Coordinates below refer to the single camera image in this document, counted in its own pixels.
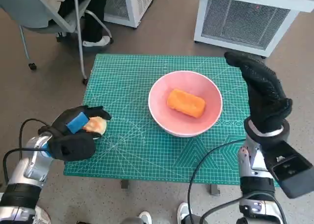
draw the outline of pink bowl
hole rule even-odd
[[[205,110],[200,118],[196,119],[167,106],[167,98],[175,88],[205,100]],[[193,137],[217,122],[222,111],[222,97],[217,86],[206,76],[192,71],[175,71],[164,75],[152,86],[148,107],[154,120],[165,131],[178,137]]]

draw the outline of floor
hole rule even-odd
[[[225,49],[195,44],[193,33],[198,0],[155,0],[137,30],[109,25],[115,43],[106,53],[222,56]],[[26,33],[30,55],[38,70],[32,73],[26,64],[18,27],[0,11],[0,119],[6,127],[0,133],[1,154],[17,147],[20,124],[29,117],[53,121],[63,110],[81,104],[85,87],[81,84],[78,53],[56,43],[52,35]],[[267,64],[282,80],[286,94],[293,98],[289,116],[290,138],[294,148],[314,162],[314,13],[300,14],[283,37]],[[95,55],[85,57],[90,73]],[[38,124],[30,123],[24,141],[34,136]],[[9,171],[17,162],[11,155]],[[217,204],[237,198],[237,186],[220,186],[221,196],[210,197],[205,185],[192,189],[192,208],[203,214]],[[54,162],[40,205],[50,214],[52,223],[119,223],[143,210],[151,212],[154,223],[176,223],[176,210],[186,201],[187,184],[132,181],[129,190],[121,190],[118,180],[65,177],[63,163]],[[290,223],[314,220],[314,194],[289,200],[278,189]],[[241,214],[233,205],[209,217],[210,223],[235,223]]]

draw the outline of cutting mat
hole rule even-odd
[[[223,97],[219,121],[198,137],[169,135],[149,112],[152,85],[161,76],[178,70],[206,75]],[[95,155],[67,163],[65,175],[188,182],[210,149],[245,137],[243,120],[249,115],[240,70],[220,57],[99,54],[83,104],[103,105],[112,120],[105,137],[96,142]],[[200,169],[196,182],[239,184],[236,154],[240,146],[214,152]]]

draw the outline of black robotic glove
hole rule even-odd
[[[286,97],[276,73],[247,54],[228,51],[228,65],[240,68],[247,83],[251,120],[262,133],[281,128],[292,111],[292,99]]]
[[[101,117],[108,121],[111,116],[102,106],[86,105],[64,111],[51,126],[44,126],[38,134],[49,132],[52,138],[48,142],[51,157],[63,161],[76,161],[90,158],[96,151],[94,139],[102,135],[82,129],[91,117]]]

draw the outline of white wall unit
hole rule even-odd
[[[268,57],[299,11],[313,8],[314,0],[200,0],[194,40]]]
[[[104,20],[138,27],[152,0],[107,0]]]

